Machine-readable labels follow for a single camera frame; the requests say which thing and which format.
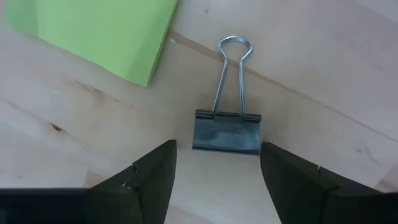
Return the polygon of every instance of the wooden surface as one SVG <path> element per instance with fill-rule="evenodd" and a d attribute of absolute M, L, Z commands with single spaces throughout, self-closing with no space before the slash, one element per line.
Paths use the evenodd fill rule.
<path fill-rule="evenodd" d="M 168 223 L 280 223 L 258 158 L 191 150 L 195 109 L 211 108 L 220 77 L 217 41 L 242 34 L 255 46 L 247 111 L 262 114 L 264 141 L 398 189 L 394 6 L 180 1 L 149 88 L 0 24 L 0 187 L 90 187 L 175 138 Z M 238 111 L 237 74 L 222 110 Z"/>

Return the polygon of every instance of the silver wire handle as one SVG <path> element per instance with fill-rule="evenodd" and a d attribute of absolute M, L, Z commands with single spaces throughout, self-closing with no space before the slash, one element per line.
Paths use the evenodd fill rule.
<path fill-rule="evenodd" d="M 220 40 L 218 43 L 218 51 L 220 52 L 221 56 L 223 56 L 224 59 L 224 67 L 223 67 L 223 72 L 221 73 L 221 78 L 220 82 L 218 84 L 218 89 L 217 89 L 217 94 L 216 98 L 214 101 L 213 105 L 213 113 L 216 114 L 218 111 L 218 105 L 220 103 L 220 97 L 221 93 L 223 92 L 224 88 L 224 81 L 225 81 L 225 76 L 228 71 L 228 57 L 226 56 L 223 46 L 227 42 L 240 42 L 244 43 L 249 47 L 249 51 L 242 57 L 242 59 L 239 61 L 239 92 L 241 95 L 241 115 L 244 115 L 244 65 L 243 63 L 250 57 L 250 55 L 253 53 L 253 44 L 247 40 L 247 38 L 242 37 L 242 36 L 236 36 L 232 35 L 230 37 L 225 37 L 224 39 Z"/>

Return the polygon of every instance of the black binder clip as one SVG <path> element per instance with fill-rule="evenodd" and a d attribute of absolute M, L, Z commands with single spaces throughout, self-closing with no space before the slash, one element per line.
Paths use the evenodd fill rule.
<path fill-rule="evenodd" d="M 241 112 L 218 112 L 221 92 L 223 91 L 225 76 L 228 69 L 228 58 L 222 47 L 225 43 L 241 42 L 249 46 L 249 51 L 239 62 L 239 89 L 241 98 Z M 261 115 L 247 114 L 244 108 L 244 65 L 243 63 L 253 52 L 253 45 L 245 37 L 231 36 L 218 43 L 218 50 L 224 58 L 224 67 L 213 105 L 213 111 L 196 110 L 195 130 L 193 133 L 193 148 L 236 152 L 243 154 L 260 153 L 260 122 Z"/>

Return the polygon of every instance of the green sticky note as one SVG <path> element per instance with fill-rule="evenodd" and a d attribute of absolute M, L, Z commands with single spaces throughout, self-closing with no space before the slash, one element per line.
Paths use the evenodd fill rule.
<path fill-rule="evenodd" d="M 7 0 L 21 30 L 147 86 L 176 0 Z"/>

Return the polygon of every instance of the green paper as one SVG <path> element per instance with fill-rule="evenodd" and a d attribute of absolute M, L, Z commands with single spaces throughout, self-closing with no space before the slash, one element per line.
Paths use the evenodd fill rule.
<path fill-rule="evenodd" d="M 147 86 L 176 0 L 7 0 L 11 27 Z"/>

